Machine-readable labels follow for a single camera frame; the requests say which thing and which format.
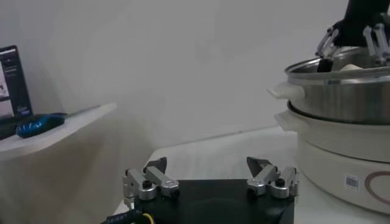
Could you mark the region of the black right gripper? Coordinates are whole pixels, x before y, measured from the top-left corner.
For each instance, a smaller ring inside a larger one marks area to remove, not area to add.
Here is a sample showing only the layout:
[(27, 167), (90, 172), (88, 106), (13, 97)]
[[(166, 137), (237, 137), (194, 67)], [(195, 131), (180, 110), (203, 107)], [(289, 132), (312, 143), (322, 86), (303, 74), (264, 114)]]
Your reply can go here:
[(380, 66), (389, 65), (389, 0), (349, 0), (344, 18), (329, 27), (315, 56), (317, 72), (330, 72), (340, 47), (367, 47)]

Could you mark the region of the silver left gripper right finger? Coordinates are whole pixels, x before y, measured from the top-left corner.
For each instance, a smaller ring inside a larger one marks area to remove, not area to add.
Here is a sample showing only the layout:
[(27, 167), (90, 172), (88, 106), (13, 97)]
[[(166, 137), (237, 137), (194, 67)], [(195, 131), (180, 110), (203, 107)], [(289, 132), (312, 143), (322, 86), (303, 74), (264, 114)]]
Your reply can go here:
[(247, 179), (248, 192), (255, 198), (270, 194), (274, 198), (293, 198), (299, 194), (299, 173), (293, 166), (280, 170), (267, 159), (248, 156), (252, 178)]

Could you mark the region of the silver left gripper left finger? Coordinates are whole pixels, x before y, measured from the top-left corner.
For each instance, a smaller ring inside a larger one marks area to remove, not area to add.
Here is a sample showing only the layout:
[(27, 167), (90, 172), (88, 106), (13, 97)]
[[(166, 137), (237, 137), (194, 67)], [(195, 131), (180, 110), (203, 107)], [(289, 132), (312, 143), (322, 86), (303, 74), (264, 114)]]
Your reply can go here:
[(149, 161), (141, 171), (126, 169), (122, 176), (124, 204), (135, 208), (136, 201), (152, 201), (158, 196), (176, 199), (180, 195), (180, 184), (166, 176), (167, 157)]

